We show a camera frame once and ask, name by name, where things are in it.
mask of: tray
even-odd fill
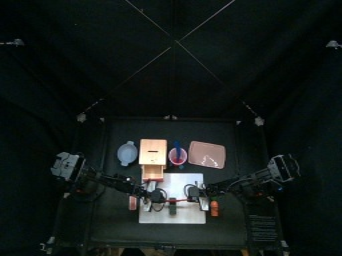
[[[222,145],[191,141],[188,148],[188,163],[223,169],[226,148]]]

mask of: table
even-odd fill
[[[173,147],[175,140],[185,149],[191,141],[224,145],[227,160],[223,169],[184,164],[181,172],[200,173],[206,183],[215,183],[255,172],[263,169],[268,162],[262,127],[252,122],[230,120],[165,121],[108,118],[103,124],[80,127],[73,152],[81,151],[87,163],[95,169],[103,170],[107,175],[120,173],[139,180],[141,169],[137,160],[128,167],[123,167],[116,151],[127,141],[139,144],[141,138],[165,139],[168,150]],[[179,173],[179,169],[168,165],[164,173]],[[64,242],[68,241],[68,245],[81,244],[83,248],[89,246],[222,250],[250,248],[252,243],[246,205],[231,194],[219,197],[218,201],[220,215],[214,218],[206,212],[206,224],[139,224],[139,211],[128,211],[128,197],[115,189],[107,188],[99,199],[88,206],[80,206],[80,203],[68,200],[71,208],[68,211],[72,213],[68,213],[68,217],[60,217],[68,218],[64,220],[68,226],[63,221],[60,222],[64,228],[60,229],[57,236]],[[274,208],[276,207],[271,205],[271,211],[266,211],[264,214],[276,215]],[[75,219],[83,219],[87,224],[80,226],[72,223],[71,215]]]

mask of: orange object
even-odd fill
[[[218,203],[218,201],[211,201],[210,208],[211,208],[211,216],[218,217],[219,216],[219,203]]]

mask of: black curtain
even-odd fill
[[[280,196],[294,255],[340,255],[342,49],[324,48],[342,42],[339,1],[236,0],[183,41],[230,1],[131,2],[171,37],[127,1],[1,3],[0,41],[27,45],[0,46],[0,254],[37,255],[48,239],[49,167],[76,115],[104,97],[88,119],[252,119],[246,102],[266,119],[270,154],[300,165]]]

